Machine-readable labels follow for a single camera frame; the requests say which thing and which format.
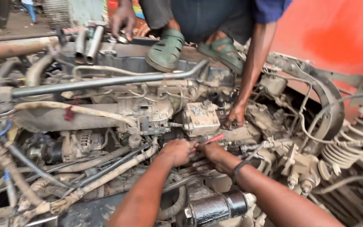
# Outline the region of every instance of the suspension spring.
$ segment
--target suspension spring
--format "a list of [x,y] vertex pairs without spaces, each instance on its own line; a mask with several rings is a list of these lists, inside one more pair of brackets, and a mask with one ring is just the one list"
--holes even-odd
[[[356,124],[348,125],[333,138],[335,141],[359,141],[363,140],[363,117],[355,118]],[[326,145],[322,152],[323,158],[340,168],[350,168],[358,159],[363,156],[363,147],[348,147],[336,144]]]

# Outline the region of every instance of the truck engine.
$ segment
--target truck engine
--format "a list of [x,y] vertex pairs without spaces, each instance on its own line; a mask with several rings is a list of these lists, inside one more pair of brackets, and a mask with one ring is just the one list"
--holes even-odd
[[[161,73],[144,59],[154,39],[128,44],[91,23],[58,42],[28,67],[0,67],[0,226],[103,226],[176,138],[216,138],[343,224],[363,220],[363,85],[341,97],[326,76],[337,73],[270,53],[244,126],[224,129],[241,79],[193,46]],[[359,105],[354,122],[346,100]],[[187,164],[169,174],[156,226],[263,226],[255,203],[228,176]]]

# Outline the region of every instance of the forearm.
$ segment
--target forearm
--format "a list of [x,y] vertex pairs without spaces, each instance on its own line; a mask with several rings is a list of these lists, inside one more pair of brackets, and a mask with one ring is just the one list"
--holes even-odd
[[276,29],[277,22],[255,24],[245,66],[243,68],[239,97],[236,101],[236,105],[245,106],[247,104],[270,51]]
[[[234,168],[240,162],[239,158],[230,155],[223,159],[221,165],[232,176]],[[236,183],[244,191],[255,194],[256,204],[277,227],[343,227],[324,210],[260,173],[253,166],[244,165],[236,177]]]
[[153,226],[158,215],[162,189],[171,168],[170,162],[158,155],[124,197],[108,226]]

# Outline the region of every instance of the red panel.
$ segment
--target red panel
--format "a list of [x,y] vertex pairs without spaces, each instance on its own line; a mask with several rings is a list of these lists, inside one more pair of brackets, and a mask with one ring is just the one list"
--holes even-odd
[[293,0],[271,50],[317,68],[363,74],[363,0]]

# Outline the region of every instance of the dark trousers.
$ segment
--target dark trousers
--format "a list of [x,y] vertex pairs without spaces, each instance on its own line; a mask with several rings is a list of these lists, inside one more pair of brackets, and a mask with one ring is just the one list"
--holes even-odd
[[174,17],[187,42],[203,42],[219,30],[245,44],[254,20],[248,0],[139,0],[151,29],[163,28]]

